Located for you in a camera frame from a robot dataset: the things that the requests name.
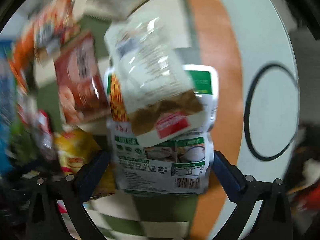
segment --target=orange stripe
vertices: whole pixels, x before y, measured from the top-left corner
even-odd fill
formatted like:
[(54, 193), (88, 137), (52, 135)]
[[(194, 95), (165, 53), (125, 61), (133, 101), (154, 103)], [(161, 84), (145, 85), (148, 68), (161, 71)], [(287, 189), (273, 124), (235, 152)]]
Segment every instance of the orange stripe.
[[(243, 96), (241, 57), (226, 9), (221, 0), (188, 0), (194, 17), (203, 65), (219, 73), (217, 122), (211, 133), (214, 147), (236, 164), (242, 138)], [(214, 175), (209, 190), (199, 197), (190, 239), (206, 239), (226, 199)]]

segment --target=barcode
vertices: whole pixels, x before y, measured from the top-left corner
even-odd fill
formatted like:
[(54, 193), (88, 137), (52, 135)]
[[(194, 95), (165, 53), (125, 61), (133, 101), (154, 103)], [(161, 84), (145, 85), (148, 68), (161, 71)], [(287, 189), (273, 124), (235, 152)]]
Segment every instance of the barcode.
[(190, 188), (195, 189), (199, 188), (200, 177), (197, 179), (187, 179), (187, 178), (179, 178), (176, 179), (175, 186), (176, 188)]

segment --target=black ring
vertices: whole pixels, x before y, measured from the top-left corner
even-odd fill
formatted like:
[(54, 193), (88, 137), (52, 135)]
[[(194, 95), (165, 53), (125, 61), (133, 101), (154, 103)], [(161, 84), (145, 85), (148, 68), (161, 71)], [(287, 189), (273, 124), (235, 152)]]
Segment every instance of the black ring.
[(251, 136), (250, 136), (250, 110), (251, 110), (251, 103), (252, 103), (252, 98), (254, 95), (254, 91), (258, 85), (258, 82), (260, 80), (260, 78), (263, 76), (263, 74), (265, 74), (268, 70), (273, 69), (273, 68), (278, 68), (283, 70), (285, 73), (287, 73), (287, 75), (291, 78), (291, 80), (293, 81), (295, 87), (298, 88), (298, 84), (297, 81), (295, 80), (295, 77), (292, 75), (292, 73), (284, 66), (279, 65), (278, 63), (271, 63), (266, 65), (265, 67), (263, 67), (255, 76), (255, 78), (252, 81), (252, 84), (250, 86), (249, 92), (248, 92), (248, 96), (247, 96), (247, 101), (245, 103), (245, 109), (244, 109), (244, 136), (245, 136), (245, 140), (247, 141), (247, 145), (248, 148), (250, 150), (250, 152), (253, 154), (253, 156), (255, 156), (257, 159), (261, 160), (261, 161), (273, 161), (276, 158), (279, 158), (290, 146), (290, 144), (292, 143), (294, 136), (291, 138), (291, 140), (289, 141), (289, 143), (287, 144), (287, 146), (278, 154), (272, 156), (272, 157), (264, 157), (262, 156), (260, 153), (257, 152), (257, 150), (255, 149), (255, 147), (253, 146), (253, 143), (251, 141)]

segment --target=blue package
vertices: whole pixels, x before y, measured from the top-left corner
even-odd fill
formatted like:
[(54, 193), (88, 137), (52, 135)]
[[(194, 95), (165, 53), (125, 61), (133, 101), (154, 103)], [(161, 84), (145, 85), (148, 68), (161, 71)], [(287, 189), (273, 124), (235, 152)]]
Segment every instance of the blue package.
[(10, 126), (15, 115), (15, 81), (10, 70), (7, 56), (11, 53), (12, 40), (0, 40), (0, 174), (12, 170), (6, 155)]

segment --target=yellow snack package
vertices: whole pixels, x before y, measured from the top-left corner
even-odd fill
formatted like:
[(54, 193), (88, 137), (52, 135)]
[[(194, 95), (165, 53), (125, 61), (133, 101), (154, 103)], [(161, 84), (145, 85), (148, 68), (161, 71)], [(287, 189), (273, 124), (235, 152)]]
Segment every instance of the yellow snack package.
[[(101, 150), (90, 133), (76, 129), (55, 136), (54, 139), (61, 170), (65, 175), (77, 174), (81, 167), (89, 163), (94, 155)], [(115, 183), (111, 163), (108, 165), (92, 198), (112, 195), (115, 193)]]

